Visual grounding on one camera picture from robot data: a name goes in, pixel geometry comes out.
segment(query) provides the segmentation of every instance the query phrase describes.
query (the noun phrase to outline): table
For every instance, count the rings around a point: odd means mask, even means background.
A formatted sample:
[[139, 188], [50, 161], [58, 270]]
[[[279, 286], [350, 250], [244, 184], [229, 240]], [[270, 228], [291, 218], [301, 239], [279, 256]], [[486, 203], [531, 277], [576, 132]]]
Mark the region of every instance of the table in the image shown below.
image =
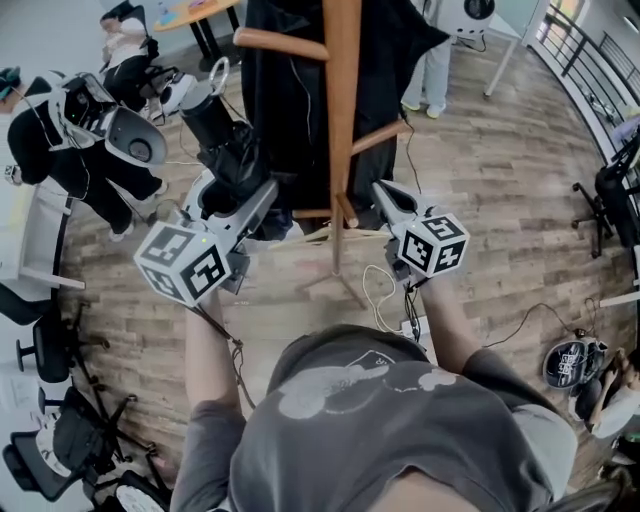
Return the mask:
[[502, 60], [500, 61], [500, 64], [498, 64], [493, 78], [487, 84], [487, 87], [484, 90], [484, 95], [489, 97], [493, 94], [493, 91], [495, 90], [496, 85], [498, 85], [500, 78], [502, 78], [504, 70], [507, 68], [507, 64], [509, 64], [509, 59], [511, 59], [511, 55], [513, 55], [513, 51], [516, 49], [516, 46], [518, 46], [518, 43], [522, 40], [522, 37], [520, 37], [520, 35], [515, 30], [513, 30], [513, 28], [511, 28], [511, 25], [504, 21], [504, 19], [498, 14], [496, 14], [491, 20], [491, 24], [489, 25], [487, 34], [509, 41], [509, 46], [504, 52]]
[[195, 12], [189, 12], [190, 3], [191, 0], [186, 0], [170, 8], [169, 12], [175, 17], [168, 20], [167, 23], [162, 23], [162, 19], [157, 20], [153, 25], [153, 30], [156, 32], [166, 32], [189, 25], [203, 56], [200, 61], [200, 70], [210, 71], [215, 61], [222, 57], [222, 52], [216, 42], [216, 38], [213, 36], [207, 18], [226, 10], [229, 21], [231, 22], [231, 27], [235, 32], [240, 24], [238, 23], [238, 17], [236, 16], [233, 6], [240, 3], [240, 0], [211, 0], [204, 8], [198, 9]]
[[[0, 281], [24, 276], [41, 281], [50, 288], [67, 286], [84, 290], [85, 284], [81, 281], [66, 279], [24, 264], [26, 233], [30, 220], [34, 222], [33, 206], [40, 202], [46, 208], [61, 211], [38, 192], [37, 186], [14, 187], [4, 180], [0, 182]], [[63, 208], [62, 213], [70, 215], [71, 210]]]

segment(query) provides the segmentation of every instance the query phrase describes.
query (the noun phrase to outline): pant leg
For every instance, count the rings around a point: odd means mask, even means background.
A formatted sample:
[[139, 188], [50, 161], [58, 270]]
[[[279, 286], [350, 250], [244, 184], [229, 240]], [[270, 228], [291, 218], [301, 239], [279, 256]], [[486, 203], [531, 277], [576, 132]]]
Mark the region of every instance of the pant leg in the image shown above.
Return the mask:
[[109, 223], [115, 234], [123, 233], [131, 224], [131, 208], [99, 172], [91, 171], [91, 181], [84, 202]]
[[424, 64], [426, 57], [423, 55], [418, 60], [411, 81], [407, 86], [407, 90], [404, 91], [402, 96], [402, 104], [409, 108], [419, 109], [420, 102], [422, 100], [422, 86], [424, 84]]
[[424, 84], [427, 104], [432, 110], [442, 112], [447, 107], [449, 89], [449, 63], [453, 37], [427, 52]]
[[161, 187], [162, 180], [149, 169], [120, 160], [105, 149], [104, 142], [95, 144], [92, 150], [92, 166], [136, 199], [142, 201]]
[[148, 62], [144, 56], [131, 57], [110, 69], [105, 78], [105, 89], [117, 102], [124, 103], [134, 112], [139, 112], [146, 103], [140, 95], [139, 86]]
[[589, 420], [601, 392], [602, 384], [597, 378], [591, 379], [582, 388], [576, 400], [576, 414], [584, 421]]

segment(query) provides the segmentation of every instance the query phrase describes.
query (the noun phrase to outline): person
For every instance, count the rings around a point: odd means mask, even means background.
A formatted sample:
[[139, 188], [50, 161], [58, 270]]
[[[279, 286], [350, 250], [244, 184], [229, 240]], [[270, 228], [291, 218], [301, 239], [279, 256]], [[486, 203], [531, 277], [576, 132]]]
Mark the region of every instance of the person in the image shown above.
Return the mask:
[[140, 95], [140, 84], [144, 82], [149, 58], [146, 48], [140, 46], [147, 31], [136, 18], [121, 22], [117, 11], [102, 16], [100, 26], [107, 34], [102, 49], [102, 59], [107, 64], [104, 87], [118, 103], [141, 112], [147, 100]]
[[[282, 353], [246, 421], [227, 341], [187, 312], [191, 407], [170, 510], [538, 510], [577, 439], [483, 349], [446, 276], [420, 287], [439, 367], [416, 343], [339, 325]], [[202, 308], [222, 323], [215, 292]]]
[[601, 376], [573, 393], [575, 417], [598, 438], [620, 431], [632, 416], [640, 413], [640, 349], [629, 357], [620, 349]]
[[35, 108], [28, 102], [30, 96], [51, 92], [55, 86], [52, 83], [53, 79], [43, 76], [23, 83], [20, 68], [0, 71], [0, 114], [11, 115], [20, 102], [29, 105], [13, 116], [7, 133], [9, 149], [18, 165], [13, 182], [36, 185], [50, 176], [71, 197], [82, 200], [106, 220], [111, 226], [110, 239], [119, 242], [133, 232], [135, 223], [131, 209], [107, 180], [146, 203], [164, 194], [167, 184], [148, 169], [109, 153], [104, 141], [86, 149], [50, 151], [62, 139], [49, 116], [48, 102]]
[[[430, 3], [436, 0], [411, 0], [416, 9], [429, 19]], [[446, 41], [429, 50], [420, 57], [407, 87], [402, 104], [409, 110], [419, 110], [422, 100], [422, 87], [426, 94], [427, 116], [438, 119], [447, 108], [447, 92], [449, 89], [449, 64], [451, 62], [451, 46], [455, 37], [449, 37]]]

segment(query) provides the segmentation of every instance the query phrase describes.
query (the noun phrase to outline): wooden coat rack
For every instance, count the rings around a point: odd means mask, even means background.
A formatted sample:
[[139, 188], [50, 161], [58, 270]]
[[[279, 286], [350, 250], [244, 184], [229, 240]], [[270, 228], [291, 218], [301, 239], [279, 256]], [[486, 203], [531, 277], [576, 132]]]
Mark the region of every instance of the wooden coat rack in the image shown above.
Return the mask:
[[[358, 227], [358, 217], [347, 198], [351, 157], [407, 131], [407, 125], [395, 121], [353, 142], [353, 125], [358, 89], [360, 60], [360, 24], [362, 0], [322, 0], [324, 44], [277, 32], [239, 28], [233, 42], [237, 46], [273, 50], [325, 63], [327, 112], [329, 122], [330, 210], [299, 210], [294, 218], [330, 218], [331, 225], [304, 237], [310, 241], [328, 236], [332, 242], [333, 265], [329, 275], [315, 279], [303, 288], [327, 279], [338, 279], [351, 296], [365, 309], [366, 305], [342, 275], [342, 241], [344, 222]], [[379, 235], [379, 232], [350, 229], [356, 236]]]

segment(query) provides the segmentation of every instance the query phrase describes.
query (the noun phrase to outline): wooden floor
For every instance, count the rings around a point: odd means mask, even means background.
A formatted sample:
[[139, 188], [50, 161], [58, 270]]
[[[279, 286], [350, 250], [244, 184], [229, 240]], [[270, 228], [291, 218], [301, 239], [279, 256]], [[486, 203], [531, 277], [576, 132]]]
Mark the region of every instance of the wooden floor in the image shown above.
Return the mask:
[[[518, 49], [491, 100], [483, 84], [499, 55], [456, 48], [452, 63], [449, 107], [438, 120], [411, 115], [416, 133], [410, 151], [426, 194], [454, 212], [471, 233], [464, 269], [456, 276], [458, 296], [485, 343], [506, 337], [520, 324], [529, 307], [545, 302], [557, 309], [571, 327], [591, 329], [585, 299], [618, 295], [631, 289], [630, 259], [616, 239], [604, 255], [590, 255], [593, 226], [571, 229], [571, 219], [585, 214], [583, 199], [571, 185], [582, 181], [592, 189], [602, 162], [589, 132], [561, 86], [538, 58]], [[239, 76], [234, 75], [227, 98], [242, 108]], [[181, 124], [174, 118], [162, 128], [170, 147], [169, 161], [193, 162], [180, 148]], [[197, 151], [187, 128], [189, 153]], [[407, 137], [398, 148], [396, 180], [408, 185], [415, 178], [405, 153]], [[170, 183], [168, 197], [180, 200], [199, 174], [197, 165], [170, 163], [156, 174]], [[148, 213], [150, 207], [142, 208]], [[110, 243], [107, 225], [84, 205], [76, 205], [69, 222], [62, 260], [63, 275], [86, 281], [85, 292], [62, 293], [64, 309], [79, 300], [91, 303], [82, 323], [89, 337], [106, 337], [111, 350], [92, 349], [92, 371], [107, 384], [112, 406], [135, 393], [139, 401], [124, 416], [124, 430], [155, 441], [169, 473], [180, 460], [188, 419], [183, 384], [184, 310], [151, 292], [132, 261], [147, 232], [138, 227], [121, 244]], [[361, 292], [367, 264], [385, 266], [383, 241], [347, 245], [344, 274]], [[264, 395], [270, 371], [282, 349], [312, 330], [339, 322], [374, 326], [371, 311], [362, 311], [333, 283], [306, 293], [298, 285], [327, 272], [327, 246], [308, 245], [266, 250], [255, 255], [240, 294], [221, 294], [227, 328], [244, 340], [244, 375], [255, 398]], [[372, 274], [370, 292], [389, 292], [384, 278]], [[404, 319], [400, 294], [385, 306], [385, 319]], [[600, 338], [615, 348], [635, 340], [635, 306], [598, 313]], [[546, 351], [566, 332], [553, 315], [537, 309], [520, 333], [498, 345], [500, 352], [535, 388], [562, 410], [562, 394], [548, 390], [540, 378]], [[81, 378], [77, 381], [82, 386]], [[571, 484], [593, 479], [607, 450], [583, 427], [573, 424], [580, 438]]]

